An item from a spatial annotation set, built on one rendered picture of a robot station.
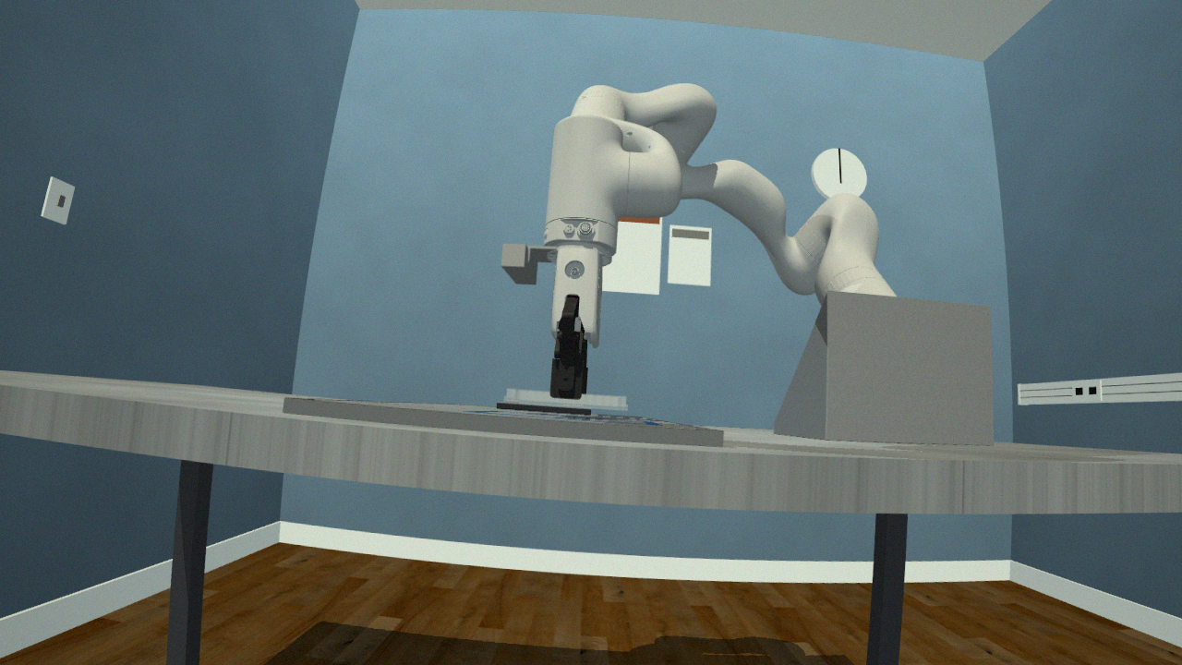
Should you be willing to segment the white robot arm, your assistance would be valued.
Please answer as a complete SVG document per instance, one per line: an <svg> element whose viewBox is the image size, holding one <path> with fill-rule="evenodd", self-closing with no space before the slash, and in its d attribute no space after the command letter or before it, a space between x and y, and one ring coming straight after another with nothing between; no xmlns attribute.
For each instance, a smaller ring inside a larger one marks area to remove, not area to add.
<svg viewBox="0 0 1182 665"><path fill-rule="evenodd" d="M680 200L697 198L751 228L780 281L798 295L816 292L820 306L827 291L896 296L873 267L873 208L857 195L825 200L790 237L784 195L764 174L736 159L687 164L717 116L704 89L680 83L628 93L597 85L577 102L554 129L544 246L502 246L501 267L515 283L537 283L537 263L552 262L548 252L558 246L592 246L615 256L618 219L661 219Z"/></svg>

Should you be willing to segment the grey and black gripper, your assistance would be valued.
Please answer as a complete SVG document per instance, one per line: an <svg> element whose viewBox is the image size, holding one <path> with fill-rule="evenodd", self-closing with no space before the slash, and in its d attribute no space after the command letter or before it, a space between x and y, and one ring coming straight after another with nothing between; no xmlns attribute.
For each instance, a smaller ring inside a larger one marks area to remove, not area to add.
<svg viewBox="0 0 1182 665"><path fill-rule="evenodd" d="M586 395L587 343L599 346L602 268L612 262L612 256L592 246L558 246L556 252L548 252L548 260L556 262L550 319L556 350L550 397L578 400Z"/></svg>

